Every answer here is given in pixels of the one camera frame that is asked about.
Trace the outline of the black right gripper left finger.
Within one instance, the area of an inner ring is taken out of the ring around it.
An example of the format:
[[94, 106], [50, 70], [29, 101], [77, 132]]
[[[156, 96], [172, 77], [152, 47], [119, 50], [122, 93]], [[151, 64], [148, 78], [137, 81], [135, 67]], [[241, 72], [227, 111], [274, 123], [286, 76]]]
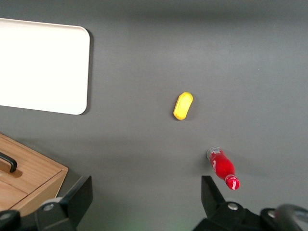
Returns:
[[75, 231], [93, 200], [92, 177], [81, 177], [63, 197], [50, 199], [35, 212], [39, 231]]

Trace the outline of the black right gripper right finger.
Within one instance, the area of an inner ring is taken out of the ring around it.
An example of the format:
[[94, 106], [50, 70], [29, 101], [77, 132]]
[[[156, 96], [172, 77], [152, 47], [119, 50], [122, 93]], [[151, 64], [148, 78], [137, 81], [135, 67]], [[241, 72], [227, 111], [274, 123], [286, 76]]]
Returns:
[[263, 231], [260, 216], [224, 199], [211, 176], [202, 176], [201, 201], [206, 218], [195, 231]]

